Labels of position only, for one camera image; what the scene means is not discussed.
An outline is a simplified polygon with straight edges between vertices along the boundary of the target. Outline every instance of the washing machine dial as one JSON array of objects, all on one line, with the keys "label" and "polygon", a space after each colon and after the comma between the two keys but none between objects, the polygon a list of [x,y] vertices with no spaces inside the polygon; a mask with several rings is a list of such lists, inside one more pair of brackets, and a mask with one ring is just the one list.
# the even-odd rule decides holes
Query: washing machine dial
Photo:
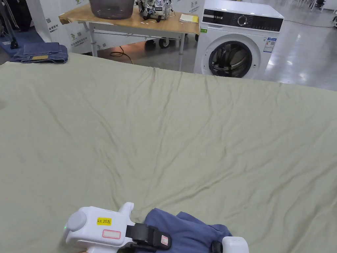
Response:
[{"label": "washing machine dial", "polygon": [[238,18],[238,24],[239,26],[244,26],[245,24],[247,24],[247,17],[242,15]]}]

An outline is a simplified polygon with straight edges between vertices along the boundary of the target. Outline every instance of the red outlined label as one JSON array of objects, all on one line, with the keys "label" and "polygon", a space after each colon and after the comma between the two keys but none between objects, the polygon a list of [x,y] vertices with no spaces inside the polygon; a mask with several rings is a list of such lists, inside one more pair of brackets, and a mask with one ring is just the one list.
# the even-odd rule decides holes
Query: red outlined label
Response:
[{"label": "red outlined label", "polygon": [[168,243],[169,243],[169,241],[168,241],[169,239],[166,237],[166,236],[161,236],[161,243],[162,244],[164,244],[164,245],[168,245]]},{"label": "red outlined label", "polygon": [[113,230],[104,229],[102,236],[104,238],[120,239],[121,238],[121,233],[120,233],[120,231],[113,231]]}]

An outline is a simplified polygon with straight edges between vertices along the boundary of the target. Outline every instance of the wooden table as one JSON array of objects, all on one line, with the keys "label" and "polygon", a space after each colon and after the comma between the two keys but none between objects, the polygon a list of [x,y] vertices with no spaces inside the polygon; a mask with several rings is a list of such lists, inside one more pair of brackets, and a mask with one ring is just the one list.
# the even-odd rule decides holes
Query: wooden table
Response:
[{"label": "wooden table", "polygon": [[154,19],[144,20],[139,13],[137,7],[134,8],[132,17],[122,20],[109,20],[96,17],[90,8],[89,4],[83,5],[79,8],[68,11],[59,16],[60,22],[65,25],[72,22],[83,23],[87,31],[90,31],[91,49],[92,55],[97,57],[97,47],[95,41],[95,33],[112,34],[109,32],[121,32],[125,33],[123,36],[136,36],[147,38],[166,38],[168,39],[180,39],[180,64],[179,70],[181,70],[184,39],[185,34],[199,34],[199,24],[180,22],[181,12],[171,13],[168,20],[161,20],[159,23]]}]

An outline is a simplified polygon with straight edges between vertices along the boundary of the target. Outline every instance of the yellow label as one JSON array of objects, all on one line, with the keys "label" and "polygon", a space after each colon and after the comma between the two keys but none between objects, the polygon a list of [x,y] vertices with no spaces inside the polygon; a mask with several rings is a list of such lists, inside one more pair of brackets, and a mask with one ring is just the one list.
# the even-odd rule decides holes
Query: yellow label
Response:
[{"label": "yellow label", "polygon": [[192,22],[193,22],[193,23],[199,23],[199,17],[193,16]]},{"label": "yellow label", "polygon": [[32,60],[45,60],[48,59],[47,55],[33,56]]},{"label": "yellow label", "polygon": [[111,226],[111,218],[97,218],[97,225]]}]

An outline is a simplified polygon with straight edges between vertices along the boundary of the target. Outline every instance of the notepad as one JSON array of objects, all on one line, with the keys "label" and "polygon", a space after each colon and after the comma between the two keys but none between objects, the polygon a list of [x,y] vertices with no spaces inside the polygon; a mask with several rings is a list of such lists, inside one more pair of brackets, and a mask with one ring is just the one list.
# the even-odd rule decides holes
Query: notepad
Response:
[{"label": "notepad", "polygon": [[199,23],[199,17],[182,14],[179,21],[190,22],[190,23]]}]

